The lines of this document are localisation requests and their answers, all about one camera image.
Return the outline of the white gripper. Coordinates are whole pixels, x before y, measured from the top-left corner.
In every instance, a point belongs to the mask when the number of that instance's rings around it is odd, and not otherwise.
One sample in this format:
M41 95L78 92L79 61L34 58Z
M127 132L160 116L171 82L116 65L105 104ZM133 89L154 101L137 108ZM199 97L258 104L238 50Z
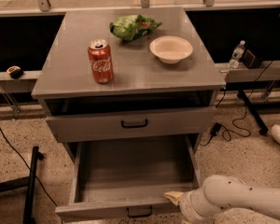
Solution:
M180 205L180 210L185 220L191 224L199 224L213 215L212 205L206 199L202 189L196 189L184 194L180 191L169 191L164 193L164 197L174 205Z

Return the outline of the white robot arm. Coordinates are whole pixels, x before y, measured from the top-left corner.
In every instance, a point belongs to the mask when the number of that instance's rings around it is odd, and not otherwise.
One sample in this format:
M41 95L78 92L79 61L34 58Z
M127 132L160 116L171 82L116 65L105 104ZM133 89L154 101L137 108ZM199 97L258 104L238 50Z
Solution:
M164 197L178 206L191 224L199 224L232 208L244 208L280 220L280 189L252 187L232 176L211 175L198 189L169 191Z

